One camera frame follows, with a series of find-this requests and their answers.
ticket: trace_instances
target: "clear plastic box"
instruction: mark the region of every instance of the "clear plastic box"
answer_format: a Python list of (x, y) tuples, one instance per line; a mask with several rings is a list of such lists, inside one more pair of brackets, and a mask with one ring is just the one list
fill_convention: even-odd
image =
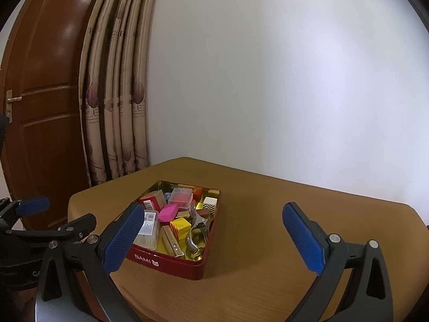
[(188, 210), (192, 202), (192, 189), (174, 188), (168, 203), (176, 203), (179, 210)]
[(145, 222), (136, 236), (134, 243), (147, 249), (156, 249), (158, 244), (158, 212), (145, 210)]

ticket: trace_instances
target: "pink eraser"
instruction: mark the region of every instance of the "pink eraser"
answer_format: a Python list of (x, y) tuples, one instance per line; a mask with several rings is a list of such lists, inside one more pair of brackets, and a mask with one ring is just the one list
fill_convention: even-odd
[(161, 212), (158, 215), (158, 219), (161, 222), (172, 221), (179, 211), (179, 206), (176, 203), (170, 203), (164, 208), (162, 208)]

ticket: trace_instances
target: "red box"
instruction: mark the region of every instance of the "red box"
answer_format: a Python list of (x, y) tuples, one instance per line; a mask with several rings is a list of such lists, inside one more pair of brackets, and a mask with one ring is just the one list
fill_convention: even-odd
[[(144, 204), (145, 201), (149, 201), (152, 206), (151, 207), (145, 206)], [(145, 210), (155, 210), (157, 212), (161, 212), (161, 207), (159, 206), (158, 200), (155, 196), (148, 196), (148, 197), (143, 196), (139, 199), (139, 203), (143, 205), (143, 208)]]
[[(171, 192), (172, 189), (177, 187), (177, 183), (171, 183), (168, 181), (158, 181), (151, 188), (143, 193), (145, 195), (148, 192), (155, 190), (162, 190), (163, 192)], [(217, 205), (216, 211), (214, 214), (213, 221), (210, 227), (209, 238), (207, 244), (205, 245), (202, 258), (198, 261), (179, 259), (172, 257), (161, 251), (157, 251), (160, 247), (161, 235), (158, 236), (158, 247), (156, 250), (147, 249), (136, 244), (132, 244), (130, 250), (128, 251), (127, 258), (133, 260), (142, 265), (148, 266), (149, 268), (169, 273), (174, 276), (183, 277), (186, 279), (197, 280), (202, 278), (204, 274), (204, 268), (206, 265), (207, 257), (210, 253), (210, 248), (213, 241), (213, 236), (215, 228), (217, 225), (217, 219), (219, 218), (219, 208), (220, 208), (220, 197), (221, 193), (217, 189), (202, 188), (202, 200), (205, 196), (210, 195), (209, 191), (215, 191), (217, 195)]]

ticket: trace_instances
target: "brown tablecloth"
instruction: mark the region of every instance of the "brown tablecloth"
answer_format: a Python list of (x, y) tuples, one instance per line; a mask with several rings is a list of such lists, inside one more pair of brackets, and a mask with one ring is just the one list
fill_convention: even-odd
[[(308, 271), (282, 223), (282, 208), (295, 201), (327, 233), (345, 241), (376, 239), (393, 294), (395, 321), (409, 313), (429, 281), (429, 231), (407, 205), (351, 195), (178, 158), (72, 196), (69, 220), (86, 213), (102, 230), (158, 180), (222, 191), (218, 225), (205, 276), (190, 281), (125, 259), (112, 278), (143, 316), (155, 321), (284, 321), (315, 274)], [(324, 318), (345, 289), (342, 277)]]

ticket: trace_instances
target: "blue gripper pad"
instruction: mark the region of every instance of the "blue gripper pad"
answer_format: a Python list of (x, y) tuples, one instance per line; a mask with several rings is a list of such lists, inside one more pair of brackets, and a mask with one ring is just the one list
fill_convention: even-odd
[(310, 271), (319, 276), (325, 267), (323, 247), (290, 203), (283, 207), (283, 225)]
[(38, 197), (31, 200), (21, 201), (16, 207), (16, 214), (20, 217), (28, 217), (46, 211), (49, 208), (47, 197)]
[(134, 202), (132, 211), (124, 219), (104, 249), (102, 266), (106, 274), (109, 275), (111, 272), (119, 270), (144, 221), (145, 211), (143, 207)]

